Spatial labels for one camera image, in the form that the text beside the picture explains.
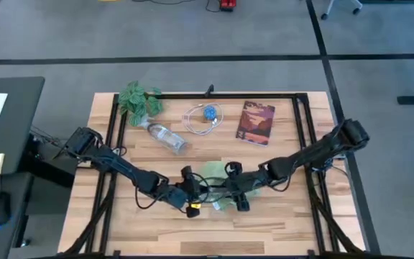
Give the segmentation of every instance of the blue ball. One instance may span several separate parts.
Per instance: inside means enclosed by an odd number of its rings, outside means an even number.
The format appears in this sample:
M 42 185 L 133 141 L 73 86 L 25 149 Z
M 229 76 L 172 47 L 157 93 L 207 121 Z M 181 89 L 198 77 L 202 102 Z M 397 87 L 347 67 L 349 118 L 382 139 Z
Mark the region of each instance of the blue ball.
M 208 120 L 214 120 L 216 118 L 216 110 L 212 106 L 204 108 L 204 117 Z

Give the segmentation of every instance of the cable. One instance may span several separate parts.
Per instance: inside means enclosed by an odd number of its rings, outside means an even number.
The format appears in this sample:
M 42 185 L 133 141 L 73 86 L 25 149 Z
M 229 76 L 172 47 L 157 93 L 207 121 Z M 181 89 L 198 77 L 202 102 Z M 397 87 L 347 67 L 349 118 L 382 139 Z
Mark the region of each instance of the cable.
M 176 4 L 182 4 L 185 2 L 189 2 L 189 1 L 195 1 L 195 0 L 182 0 L 182 1 L 178 1 L 178 2 L 174 2 L 174 3 L 164 3 L 164 2 L 159 2 L 159 1 L 155 1 L 155 0 L 132 0 L 134 2 L 152 2 L 153 4 L 162 4 L 162 5 L 176 5 Z
M 334 165 L 332 165 L 331 167 L 332 167 L 332 168 L 334 168 L 334 169 L 336 169 L 336 170 L 338 170 L 338 171 L 341 171 L 342 173 L 344 173 L 344 175 L 345 175 L 346 177 L 349 177 L 349 174 L 348 174 L 345 170 L 343 170 L 343 169 L 341 169 L 341 168 L 338 168 L 338 167 L 336 167 L 336 166 L 334 166 Z
M 199 177 L 204 183 L 206 183 L 206 187 L 207 187 L 206 197 L 204 198 L 204 200 L 202 200 L 201 202 L 199 202 L 200 204 L 202 204 L 202 203 L 206 202 L 206 200 L 208 198 L 208 195 L 210 194 L 210 184 L 208 184 L 207 180 L 202 175 L 200 175 L 198 173 L 190 173 L 190 174 Z
M 178 1 L 178 2 L 173 2 L 173 3 L 165 3 L 165 2 L 159 2 L 159 1 L 155 1 L 155 0 L 132 0 L 134 2 L 151 2 L 153 4 L 161 4 L 161 5 L 177 5 L 177 4 L 182 4 L 185 2 L 190 2 L 190 1 L 196 1 L 196 0 L 182 0 L 182 1 Z M 218 2 L 218 10 L 212 10 L 209 9 L 208 6 L 210 5 L 210 0 L 207 0 L 207 4 L 206 4 L 206 11 L 208 12 L 213 12 L 213 13 L 217 13 L 217 12 L 221 12 L 221 8 L 220 8 L 220 0 L 217 0 Z
M 191 126 L 191 122 L 190 122 L 191 115 L 194 112 L 196 112 L 196 111 L 198 111 L 198 110 L 200 110 L 204 107 L 210 106 L 210 105 L 211 106 L 216 105 L 220 109 L 221 119 L 218 121 L 217 118 L 215 118 L 212 121 L 212 125 L 208 129 L 204 129 L 204 130 L 200 130 L 200 131 L 197 131 L 197 130 L 193 129 L 193 126 Z M 220 104 L 210 103 L 210 104 L 198 104 L 194 107 L 191 107 L 188 111 L 186 111 L 183 114 L 183 116 L 181 117 L 181 121 L 182 121 L 183 125 L 185 126 L 185 128 L 189 132 L 194 133 L 196 135 L 204 136 L 204 135 L 207 135 L 208 133 L 210 133 L 214 128 L 220 126 L 220 124 L 223 122 L 223 118 L 224 118 L 223 109 L 221 108 Z
M 218 2 L 218 10 L 212 10 L 212 9 L 209 9 L 209 8 L 208 8 L 208 6 L 210 5 L 210 0 L 207 0 L 207 4 L 206 4 L 206 11 L 207 11 L 207 12 L 213 12 L 213 13 L 216 13 L 216 12 L 221 12 L 221 8 L 220 8 L 220 0 L 217 0 L 217 2 Z
M 46 135 L 47 135 L 47 136 L 49 136 L 50 138 L 55 139 L 55 137 L 53 137 L 53 136 L 52 136 L 52 135 L 50 135 L 49 133 L 45 132 L 44 130 L 40 129 L 39 127 L 36 127 L 36 126 L 34 126 L 34 125 L 32 125 L 32 127 L 33 127 L 33 128 L 35 128 L 37 131 L 40 131 L 40 132 L 42 132 L 42 133 L 46 134 Z
M 159 195 L 158 197 L 156 197 L 156 199 L 154 199 L 153 201 L 151 201 L 151 203 L 148 206 L 142 206 L 140 205 L 140 203 L 138 202 L 138 186 L 135 186 L 135 203 L 137 204 L 137 206 L 140 209 L 149 209 L 151 208 L 151 206 L 155 205 L 156 201 L 158 199 L 161 199 L 164 196 L 164 194 Z
M 293 174 L 291 174 L 290 176 L 288 176 L 287 185 L 282 190 L 279 190 L 278 188 L 275 188 L 274 186 L 271 186 L 270 184 L 267 184 L 267 186 L 270 187 L 273 191 L 278 191 L 278 192 L 287 191 L 288 187 L 290 187 L 290 180 L 292 180 L 292 175 Z
M 127 147 L 124 147 L 124 146 L 121 146 L 121 147 L 115 147 L 114 149 L 113 149 L 113 153 L 115 153 L 116 154 L 116 150 L 119 150 L 119 153 L 118 153 L 118 155 L 119 156 L 123 156 L 123 155 L 126 155 L 127 154 Z

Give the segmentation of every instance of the cord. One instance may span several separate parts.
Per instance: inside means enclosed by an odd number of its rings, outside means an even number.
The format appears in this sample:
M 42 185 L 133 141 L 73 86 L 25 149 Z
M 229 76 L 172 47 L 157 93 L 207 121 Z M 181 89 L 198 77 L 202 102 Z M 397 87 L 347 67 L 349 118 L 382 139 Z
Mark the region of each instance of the cord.
M 342 172 L 342 173 L 344 173 L 344 175 L 345 175 L 346 177 L 349 177 L 348 173 L 347 173 L 345 170 L 343 170 L 343 169 L 341 169 L 341 168 L 338 168 L 338 167 L 336 167 L 336 166 L 334 166 L 334 165 L 332 165 L 331 167 L 332 167 L 332 168 L 334 168 L 334 169 L 336 169 L 336 170 L 338 170 L 338 171 L 340 171 L 340 172 Z
M 270 187 L 273 191 L 278 191 L 278 192 L 284 192 L 284 191 L 287 191 L 288 187 L 290 187 L 290 181 L 292 180 L 292 175 L 293 175 L 293 174 L 290 174 L 290 176 L 288 176 L 287 185 L 286 185 L 286 186 L 285 186 L 285 188 L 284 188 L 284 189 L 282 189 L 282 190 L 279 190 L 278 188 L 275 188 L 274 186 L 271 186 L 271 185 L 269 185 L 269 184 L 267 184 L 267 186 L 268 186 L 268 187 Z
M 115 153 L 116 154 L 116 150 L 119 150 L 119 153 L 118 153 L 118 155 L 119 156 L 123 156 L 123 155 L 126 155 L 127 154 L 127 147 L 124 147 L 124 146 L 121 146 L 121 147 L 115 147 L 114 149 L 113 149 L 113 153 Z
M 33 129 L 30 130 L 30 132 L 40 141 L 42 142 L 42 144 L 45 144 L 46 142 L 50 143 L 51 145 L 54 145 L 55 147 L 61 147 L 60 146 L 60 139 L 53 137 L 45 132 L 43 132 L 42 130 L 40 130 L 42 132 L 39 133 L 37 131 L 34 131 Z
M 156 199 L 154 199 L 153 201 L 151 201 L 151 203 L 148 206 L 142 206 L 138 202 L 138 187 L 137 187 L 137 185 L 135 186 L 135 203 L 137 204 L 137 206 L 140 209 L 149 209 L 149 208 L 151 208 L 151 206 L 155 205 L 156 201 L 159 200 L 159 199 L 161 199 L 163 196 L 164 196 L 164 194 L 161 194 Z
M 207 0 L 207 4 L 206 4 L 206 11 L 207 11 L 207 12 L 213 12 L 213 13 L 216 13 L 216 12 L 221 12 L 221 8 L 220 8 L 220 0 L 217 0 L 217 2 L 218 2 L 218 10 L 212 10 L 212 9 L 209 9 L 209 8 L 208 8 L 208 6 L 210 5 L 210 0 Z
M 336 169 L 336 170 L 338 170 L 338 171 L 340 171 L 340 172 L 342 172 L 342 173 L 344 173 L 344 175 L 348 178 L 349 177 L 349 175 L 348 175 L 348 173 L 345 171 L 345 170 L 343 170 L 343 169 L 341 169 L 341 168 L 338 168 L 338 167 L 336 167 L 336 166 L 334 166 L 334 159 L 333 158 L 330 158 L 330 159 L 328 159 L 326 162 L 325 162 L 325 164 L 324 164 L 324 166 L 322 167 L 322 168 L 313 168 L 313 171 L 315 171 L 315 172 L 322 172 L 322 179 L 323 179 L 323 181 L 325 181 L 325 179 L 326 179 L 326 177 L 327 177 L 327 170 L 328 169 L 330 169 L 330 168 L 333 168 L 333 169 Z
M 206 202 L 206 200 L 208 198 L 208 195 L 210 195 L 210 184 L 208 184 L 207 180 L 202 175 L 200 175 L 198 173 L 190 173 L 190 174 L 199 177 L 204 183 L 206 183 L 206 187 L 207 187 L 206 197 L 204 198 L 204 200 L 202 200 L 201 202 L 199 202 L 200 204 L 202 204 L 202 203 Z
M 152 2 L 153 4 L 162 4 L 162 5 L 176 5 L 176 4 L 182 4 L 185 2 L 189 2 L 189 1 L 195 1 L 195 0 L 182 0 L 182 1 L 178 1 L 178 2 L 173 2 L 173 3 L 165 3 L 165 2 L 159 2 L 159 1 L 155 1 L 155 0 L 132 0 L 134 2 Z
M 190 1 L 195 1 L 195 0 L 182 0 L 182 1 L 173 2 L 173 3 L 165 3 L 165 2 L 155 1 L 155 0 L 132 0 L 132 1 L 134 1 L 134 2 L 146 2 L 146 1 L 148 1 L 148 2 L 151 2 L 153 4 L 177 5 L 177 4 L 182 4 L 182 3 L 185 3 L 185 2 L 190 2 Z M 218 10 L 212 10 L 212 9 L 209 9 L 208 8 L 208 6 L 210 5 L 210 0 L 207 0 L 206 11 L 207 12 L 213 12 L 213 13 L 221 12 L 221 9 L 220 9 L 220 0 L 217 0 L 217 2 L 218 2 Z
M 197 131 L 197 130 L 193 129 L 193 126 L 191 126 L 191 122 L 190 122 L 191 115 L 194 112 L 196 112 L 196 111 L 198 111 L 198 110 L 200 110 L 204 107 L 210 106 L 210 105 L 216 105 L 219 108 L 219 110 L 221 112 L 221 119 L 218 121 L 217 118 L 215 118 L 212 121 L 212 125 L 208 129 L 204 129 L 204 130 L 200 130 L 200 131 Z M 223 109 L 221 108 L 220 104 L 217 104 L 217 103 L 198 104 L 194 107 L 191 107 L 188 111 L 186 111 L 183 114 L 182 123 L 189 132 L 194 133 L 196 135 L 204 136 L 204 135 L 207 135 L 208 133 L 210 133 L 214 128 L 220 126 L 220 124 L 223 122 L 223 118 L 224 118 Z

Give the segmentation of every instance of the black desk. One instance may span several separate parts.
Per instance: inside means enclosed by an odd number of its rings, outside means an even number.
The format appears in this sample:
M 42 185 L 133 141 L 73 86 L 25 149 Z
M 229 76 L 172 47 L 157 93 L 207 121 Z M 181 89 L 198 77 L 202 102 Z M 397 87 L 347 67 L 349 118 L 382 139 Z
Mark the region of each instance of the black desk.
M 29 193 L 33 177 L 29 173 L 13 173 L 3 177 L 3 190 L 11 194 L 11 219 L 0 227 L 0 259 L 7 259 L 13 247 L 16 229 Z
M 14 235 L 26 209 L 26 198 L 33 177 L 18 171 L 29 130 L 36 112 L 44 78 L 0 78 L 0 93 L 7 94 L 0 114 L 0 153 L 4 153 L 2 167 L 3 190 L 11 194 L 11 220 L 0 229 L 0 259 L 6 259 L 15 244 Z
M 2 173 L 17 172 L 43 86 L 43 77 L 0 78 L 0 93 L 7 94 L 0 115 Z

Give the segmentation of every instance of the chair leg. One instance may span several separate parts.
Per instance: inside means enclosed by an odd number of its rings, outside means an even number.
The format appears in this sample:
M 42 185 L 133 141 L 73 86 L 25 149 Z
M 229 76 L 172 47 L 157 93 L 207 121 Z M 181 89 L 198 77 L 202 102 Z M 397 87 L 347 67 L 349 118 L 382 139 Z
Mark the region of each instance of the chair leg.
M 356 9 L 352 11 L 352 14 L 358 14 L 363 7 L 363 4 L 359 0 L 351 0 L 352 3 L 356 6 Z
M 325 14 L 322 14 L 321 19 L 325 20 L 328 18 L 328 15 L 330 14 L 331 7 L 333 7 L 335 0 L 330 0 L 330 4 L 328 4 L 327 11 Z

